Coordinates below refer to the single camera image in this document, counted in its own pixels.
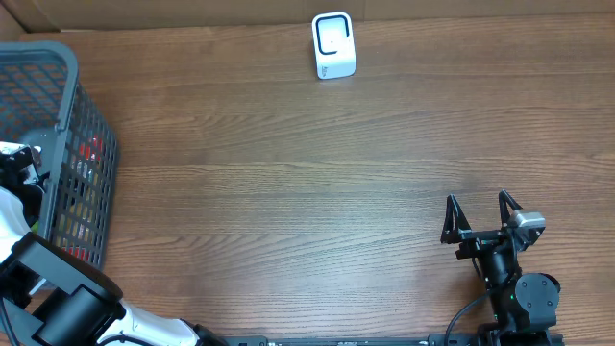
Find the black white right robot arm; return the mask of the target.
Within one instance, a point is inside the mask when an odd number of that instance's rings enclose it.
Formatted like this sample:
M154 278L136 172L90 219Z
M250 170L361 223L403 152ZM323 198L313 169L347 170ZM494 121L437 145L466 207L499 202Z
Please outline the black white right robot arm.
M518 255L544 233L546 219L536 210L523 209L506 190L499 193L499 209L499 229L474 231L454 195L449 195L440 241L456 244L456 257L476 265L494 310L495 331L545 331L556 324L560 284L548 274L525 274Z

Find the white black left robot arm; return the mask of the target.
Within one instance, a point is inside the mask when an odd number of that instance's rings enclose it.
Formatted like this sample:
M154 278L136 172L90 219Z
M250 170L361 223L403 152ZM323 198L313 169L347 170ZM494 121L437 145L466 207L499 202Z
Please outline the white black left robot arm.
M106 275L33 232L45 190L37 148L1 145L1 330L13 345L221 345L199 324L123 300Z

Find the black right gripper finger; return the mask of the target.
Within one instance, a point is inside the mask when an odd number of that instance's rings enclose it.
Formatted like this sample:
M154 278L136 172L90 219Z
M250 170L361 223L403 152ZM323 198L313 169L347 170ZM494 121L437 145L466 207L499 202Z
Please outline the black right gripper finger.
M440 242L460 243L469 238L471 233L471 226L458 201L453 194L450 194L447 197L446 215Z
M521 209L522 207L505 189L499 192L499 210L503 226L516 226L515 212Z

